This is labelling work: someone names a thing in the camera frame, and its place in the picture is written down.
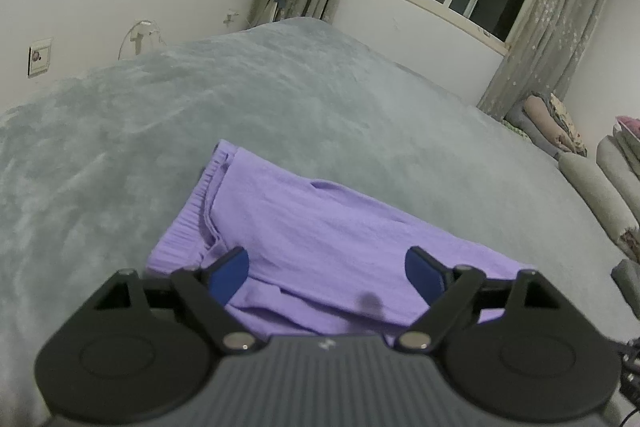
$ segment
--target blue gripper pad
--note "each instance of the blue gripper pad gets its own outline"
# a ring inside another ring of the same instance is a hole
[[[209,295],[225,306],[249,277],[249,254],[234,248],[204,270]]]
[[[420,297],[431,306],[446,290],[449,268],[419,248],[410,248],[404,257],[404,273]]]

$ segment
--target pink garment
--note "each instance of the pink garment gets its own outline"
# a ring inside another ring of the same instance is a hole
[[[640,139],[640,120],[638,120],[638,118],[618,116],[616,117],[616,120],[618,120],[618,123],[624,124],[628,130],[636,136],[636,138]]]

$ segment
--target wall socket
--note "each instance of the wall socket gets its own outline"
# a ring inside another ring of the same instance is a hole
[[[29,78],[49,70],[52,41],[53,38],[35,41],[29,48],[29,64],[27,65]]]
[[[232,22],[236,22],[236,17],[238,17],[239,15],[240,14],[236,10],[229,9],[228,13],[226,14],[226,19],[222,22],[227,28],[229,28]]]
[[[134,26],[129,40],[136,43],[136,55],[140,55],[142,52],[142,39],[148,37],[154,31],[154,24],[146,20],[141,20]]]

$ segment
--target floral pillow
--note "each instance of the floral pillow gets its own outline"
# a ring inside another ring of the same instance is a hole
[[[554,113],[552,116],[554,117],[554,120],[556,120],[558,125],[569,135],[569,139],[574,144],[575,152],[580,156],[587,156],[587,147],[585,147],[580,133],[575,128],[574,121],[571,119],[564,103],[560,102],[558,97],[553,93],[551,93],[549,102],[553,108]]]
[[[507,129],[512,130],[515,134],[520,136],[524,141],[532,143],[531,139],[529,138],[529,135],[525,133],[522,129],[518,129],[517,127],[514,127],[506,120],[502,120],[502,125],[505,126]]]

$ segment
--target fuzzy gray bedspread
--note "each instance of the fuzzy gray bedspread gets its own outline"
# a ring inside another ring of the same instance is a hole
[[[142,269],[222,138],[534,264],[603,333],[640,335],[609,276],[623,254],[555,161],[296,19],[119,62],[0,116],[0,425],[46,416],[37,350],[111,273]]]

